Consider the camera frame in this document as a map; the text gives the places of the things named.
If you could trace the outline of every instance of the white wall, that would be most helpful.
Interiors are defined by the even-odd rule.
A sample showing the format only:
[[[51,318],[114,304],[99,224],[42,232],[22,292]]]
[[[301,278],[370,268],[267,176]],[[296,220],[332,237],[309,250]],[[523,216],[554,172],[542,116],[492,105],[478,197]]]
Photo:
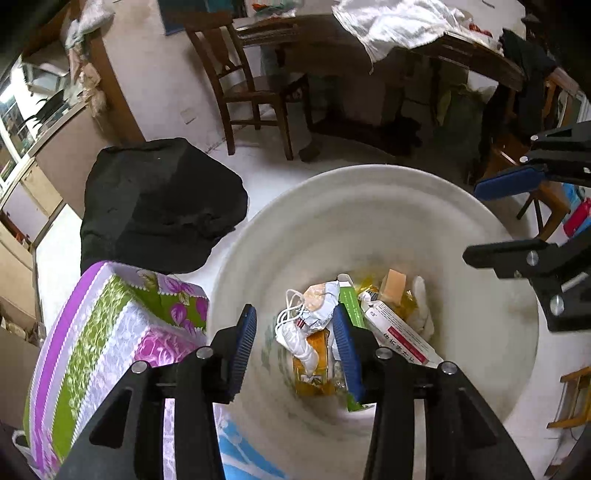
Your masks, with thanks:
[[[202,150],[223,139],[211,84],[185,32],[164,36],[156,0],[121,0],[103,28],[103,41],[123,94],[146,140],[184,137]],[[260,49],[245,49],[254,75],[260,74]],[[230,83],[243,79],[232,74]],[[188,125],[181,111],[194,110]],[[251,115],[246,105],[232,118]]]

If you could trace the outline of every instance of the trash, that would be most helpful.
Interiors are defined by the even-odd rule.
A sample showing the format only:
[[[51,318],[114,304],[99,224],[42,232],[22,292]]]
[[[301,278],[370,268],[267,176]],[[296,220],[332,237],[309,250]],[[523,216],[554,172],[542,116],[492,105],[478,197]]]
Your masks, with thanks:
[[[379,286],[378,300],[394,305],[400,305],[405,284],[406,275],[390,269],[388,274],[382,280],[382,284]]]
[[[427,343],[434,326],[424,279],[416,276],[407,286],[405,274],[389,270],[380,287],[374,282],[368,277],[356,286],[348,274],[341,273],[337,281],[312,285],[304,294],[287,290],[275,339],[294,356],[298,395],[336,394],[349,412],[372,407],[357,403],[347,389],[332,323],[339,302],[354,326],[371,330],[381,345],[409,362],[436,367],[443,361]]]
[[[86,35],[105,25],[115,15],[110,2],[105,0],[88,0],[80,14],[78,35]]]
[[[312,285],[304,292],[304,309],[300,326],[306,336],[323,330],[339,303],[339,282],[329,281]]]
[[[294,299],[299,299],[300,302],[294,304]],[[318,366],[319,357],[314,348],[306,342],[306,335],[296,324],[301,319],[303,310],[303,295],[296,290],[287,290],[285,292],[285,309],[277,316],[275,339],[300,360],[300,365],[307,375],[312,375]]]
[[[383,301],[369,304],[365,318],[378,342],[400,353],[412,364],[435,368],[443,359],[417,332],[396,315]]]
[[[302,397],[332,395],[335,393],[335,388],[329,378],[328,337],[329,331],[325,329],[313,333],[306,339],[319,358],[318,366],[313,372],[307,372],[299,359],[293,359],[295,392]]]
[[[27,333],[25,332],[25,330],[23,328],[21,328],[20,326],[18,326],[16,323],[11,322],[10,320],[2,317],[2,320],[0,322],[0,326],[6,330],[8,330],[10,333],[15,334],[16,336],[22,338],[23,340],[27,340]]]
[[[408,312],[408,307],[404,305],[405,298],[408,294],[412,297],[415,305],[415,309],[410,312]],[[401,307],[405,307],[405,312],[403,312],[403,315],[400,315],[402,319],[423,339],[429,341],[435,333],[435,325],[433,325],[431,311],[427,304],[427,288],[422,277],[418,275],[415,277],[411,291],[405,292],[405,296],[402,298]]]
[[[351,323],[356,327],[365,328],[363,312],[359,308],[353,280],[346,273],[339,274],[337,278],[339,279],[340,286],[339,301],[345,305],[349,318],[351,318]]]

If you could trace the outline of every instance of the metal screw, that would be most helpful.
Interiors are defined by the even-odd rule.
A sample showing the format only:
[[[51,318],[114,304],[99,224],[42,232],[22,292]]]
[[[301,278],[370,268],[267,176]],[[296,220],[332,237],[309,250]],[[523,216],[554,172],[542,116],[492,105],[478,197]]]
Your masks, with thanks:
[[[143,360],[139,360],[136,363],[134,363],[133,365],[131,365],[131,371],[134,374],[144,373],[146,371],[146,368],[148,368],[148,364],[147,364],[147,362],[144,362]]]
[[[457,373],[457,365],[454,362],[443,362],[439,365],[441,371],[446,375],[454,375]]]
[[[378,348],[375,351],[375,356],[378,357],[380,360],[390,360],[393,355],[394,355],[394,352],[384,346]]]
[[[564,300],[560,295],[554,295],[550,300],[550,311],[555,317],[560,316],[564,312]]]
[[[538,264],[539,260],[540,256],[538,255],[538,252],[536,252],[535,250],[532,250],[530,253],[527,254],[526,261],[530,267],[535,267]]]
[[[210,358],[213,355],[213,348],[210,346],[202,346],[199,350],[197,350],[197,358],[201,360],[205,360]]]

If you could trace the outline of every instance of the white floor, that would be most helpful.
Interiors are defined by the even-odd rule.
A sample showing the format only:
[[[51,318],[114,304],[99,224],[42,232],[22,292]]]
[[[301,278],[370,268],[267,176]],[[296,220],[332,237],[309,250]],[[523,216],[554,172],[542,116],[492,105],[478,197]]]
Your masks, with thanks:
[[[301,115],[290,109],[290,128],[294,153],[305,147],[310,134],[301,122]],[[236,227],[236,231],[224,237],[214,247],[207,263],[199,270],[179,275],[180,278],[201,285],[211,295],[217,272],[224,257],[235,241],[239,231],[265,205],[302,181],[334,168],[358,163],[392,163],[389,155],[371,147],[329,137],[319,138],[321,153],[312,163],[299,159],[285,160],[281,141],[275,128],[254,131],[251,127],[236,133],[236,154],[227,155],[226,144],[210,152],[210,155],[238,173],[249,194],[247,218]],[[408,166],[416,166],[441,174],[441,163],[449,164],[452,158],[439,158],[437,164],[405,160]],[[489,207],[505,224],[514,238],[530,238],[535,233],[533,208],[521,221],[515,219],[519,202],[524,199],[504,199],[492,202]],[[40,296],[45,322],[55,321],[61,305],[79,278],[80,271],[80,219],[66,208],[61,212],[46,238],[37,250]],[[561,229],[550,241],[564,242],[566,237]],[[550,333],[545,318],[540,316],[540,339],[538,354],[529,384],[523,392],[515,410],[505,422],[535,478],[542,478],[552,460],[560,439],[560,430],[547,430],[546,424],[554,419],[561,396],[560,376],[589,365],[591,359],[591,332]]]

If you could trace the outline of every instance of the white trash bin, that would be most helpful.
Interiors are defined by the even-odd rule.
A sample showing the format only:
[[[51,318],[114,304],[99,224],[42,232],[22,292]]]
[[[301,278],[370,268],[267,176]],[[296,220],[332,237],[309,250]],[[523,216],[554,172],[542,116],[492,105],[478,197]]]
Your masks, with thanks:
[[[340,168],[274,200],[235,242],[208,319],[211,339],[235,324],[245,303],[258,314],[242,391],[230,405],[241,434],[295,479],[363,477],[374,409],[348,413],[334,398],[297,397],[291,355],[274,340],[273,322],[288,288],[304,291],[343,272],[356,281],[381,278],[389,268],[424,277],[436,328],[431,344],[461,367],[504,420],[534,365],[535,294],[526,281],[468,267],[462,253],[468,245],[509,239],[474,197],[411,168]],[[417,437],[420,471],[425,445]]]

